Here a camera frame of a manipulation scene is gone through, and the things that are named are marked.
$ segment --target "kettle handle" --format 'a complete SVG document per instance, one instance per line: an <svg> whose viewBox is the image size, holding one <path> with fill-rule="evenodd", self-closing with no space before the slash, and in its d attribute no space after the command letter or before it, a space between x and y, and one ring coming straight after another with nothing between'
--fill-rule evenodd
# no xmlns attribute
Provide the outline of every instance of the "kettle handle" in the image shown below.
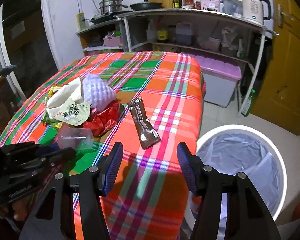
<svg viewBox="0 0 300 240"><path fill-rule="evenodd" d="M268 16L267 17L263 17L263 19L265 21L268 21L271 19L271 4L270 4L270 1L269 0L261 0L261 1L265 1L268 5Z"/></svg>

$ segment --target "metal screw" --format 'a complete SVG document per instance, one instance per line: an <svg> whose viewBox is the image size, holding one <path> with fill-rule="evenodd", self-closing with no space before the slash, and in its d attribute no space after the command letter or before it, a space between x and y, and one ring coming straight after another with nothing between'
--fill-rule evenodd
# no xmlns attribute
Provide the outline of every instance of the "metal screw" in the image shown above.
<svg viewBox="0 0 300 240"><path fill-rule="evenodd" d="M239 172L239 173L238 173L238 177L239 177L240 179L245 179L245 178L247 177L247 175L246 175L245 173L243 173L243 172Z"/></svg>
<svg viewBox="0 0 300 240"><path fill-rule="evenodd" d="M55 179L61 179L63 177L63 174L62 173L57 173L54 178Z"/></svg>
<svg viewBox="0 0 300 240"><path fill-rule="evenodd" d="M90 168L89 168L89 171L90 172L96 172L98 170L98 167L97 166L91 166Z"/></svg>
<svg viewBox="0 0 300 240"><path fill-rule="evenodd" d="M212 167L209 166L209 165L204 165L204 166L203 166L203 170L209 172L209 171L212 171Z"/></svg>

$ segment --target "brown snack wrapper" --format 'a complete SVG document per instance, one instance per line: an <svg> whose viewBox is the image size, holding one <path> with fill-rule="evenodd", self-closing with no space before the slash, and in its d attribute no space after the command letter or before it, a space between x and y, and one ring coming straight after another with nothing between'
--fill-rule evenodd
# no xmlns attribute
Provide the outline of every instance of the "brown snack wrapper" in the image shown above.
<svg viewBox="0 0 300 240"><path fill-rule="evenodd" d="M145 150L150 146L160 142L161 139L157 131L153 128L146 116L145 106L142 98L131 100L128 103L130 113L136 126L141 147Z"/></svg>

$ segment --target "electric kettle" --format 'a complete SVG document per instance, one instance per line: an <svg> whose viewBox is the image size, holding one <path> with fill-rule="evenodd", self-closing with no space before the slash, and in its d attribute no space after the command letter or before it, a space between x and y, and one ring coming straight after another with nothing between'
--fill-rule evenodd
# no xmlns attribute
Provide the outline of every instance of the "electric kettle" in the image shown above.
<svg viewBox="0 0 300 240"><path fill-rule="evenodd" d="M263 4L268 5L268 16L263 17ZM242 0L242 18L263 25L263 20L271 19L271 5L269 0Z"/></svg>

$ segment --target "white door frame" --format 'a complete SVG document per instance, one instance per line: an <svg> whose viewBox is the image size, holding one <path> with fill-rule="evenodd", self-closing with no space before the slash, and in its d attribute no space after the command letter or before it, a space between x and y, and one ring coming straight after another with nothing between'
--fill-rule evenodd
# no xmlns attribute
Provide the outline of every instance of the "white door frame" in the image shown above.
<svg viewBox="0 0 300 240"><path fill-rule="evenodd" d="M60 71L64 67L64 64L63 64L62 57L60 57L59 54L57 53L57 45L56 45L52 19L50 14L49 0L41 0L41 12L42 12L43 24L46 31L50 50L53 59L56 63L57 69Z"/></svg>
<svg viewBox="0 0 300 240"><path fill-rule="evenodd" d="M4 42L4 36L3 36L3 27L2 27L2 8L3 5L1 5L0 7L0 63L2 68L5 68L9 65L11 65L10 63L10 59L7 53L7 48ZM22 88L20 87L20 84L16 78L16 75L14 74L14 72L11 72L11 74L9 76L7 76L7 80L8 83L13 91L13 93L18 93L21 97L21 99L23 101L26 101L26 96L22 90Z"/></svg>

